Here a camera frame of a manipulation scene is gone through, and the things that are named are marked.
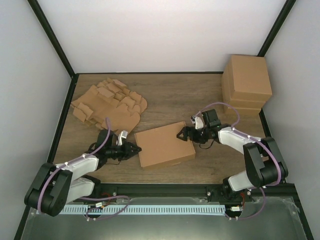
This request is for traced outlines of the brown cardboard box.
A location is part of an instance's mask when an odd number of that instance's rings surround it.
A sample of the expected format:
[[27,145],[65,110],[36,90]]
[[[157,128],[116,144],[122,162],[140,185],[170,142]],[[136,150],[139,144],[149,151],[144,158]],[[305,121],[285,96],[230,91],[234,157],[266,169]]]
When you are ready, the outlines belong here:
[[135,133],[136,144],[141,148],[138,155],[142,169],[160,169],[195,159],[193,143],[177,138],[185,126],[180,121]]

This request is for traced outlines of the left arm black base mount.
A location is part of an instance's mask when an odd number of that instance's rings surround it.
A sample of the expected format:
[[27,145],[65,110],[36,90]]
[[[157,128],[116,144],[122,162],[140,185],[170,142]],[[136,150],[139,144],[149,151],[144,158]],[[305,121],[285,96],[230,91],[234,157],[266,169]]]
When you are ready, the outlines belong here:
[[117,195],[118,189],[114,184],[101,183],[93,188],[93,192],[90,195],[78,198],[75,202],[100,202],[106,201],[106,198],[115,197]]

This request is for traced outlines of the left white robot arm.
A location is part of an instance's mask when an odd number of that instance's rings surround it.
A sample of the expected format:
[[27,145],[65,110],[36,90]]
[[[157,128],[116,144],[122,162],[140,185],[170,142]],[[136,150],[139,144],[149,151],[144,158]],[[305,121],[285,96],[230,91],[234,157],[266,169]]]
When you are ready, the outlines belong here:
[[55,217],[75,200],[97,202],[102,196],[101,181],[89,174],[106,165],[108,160],[125,161],[142,151],[127,141],[127,135],[125,130],[119,134],[101,130],[96,142],[79,157],[65,163],[44,163],[24,197],[24,204]]

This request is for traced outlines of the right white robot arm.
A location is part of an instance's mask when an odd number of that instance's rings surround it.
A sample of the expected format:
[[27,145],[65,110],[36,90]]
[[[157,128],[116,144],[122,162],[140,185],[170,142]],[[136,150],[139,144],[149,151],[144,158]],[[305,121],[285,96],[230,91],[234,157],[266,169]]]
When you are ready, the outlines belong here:
[[229,202],[246,189],[276,186],[289,175],[288,167],[272,137],[259,138],[245,134],[230,124],[222,124],[215,109],[192,116],[193,126],[184,126],[176,137],[199,145],[212,140],[231,147],[244,157],[245,170],[223,180],[221,192]]

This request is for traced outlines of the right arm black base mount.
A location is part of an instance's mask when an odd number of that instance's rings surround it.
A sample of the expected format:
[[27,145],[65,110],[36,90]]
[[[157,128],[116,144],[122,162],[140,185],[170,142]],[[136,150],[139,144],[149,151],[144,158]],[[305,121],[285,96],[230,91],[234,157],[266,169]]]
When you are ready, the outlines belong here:
[[236,193],[225,193],[222,184],[209,184],[205,187],[208,202],[219,202],[220,204],[241,204],[249,202],[252,198],[244,191]]

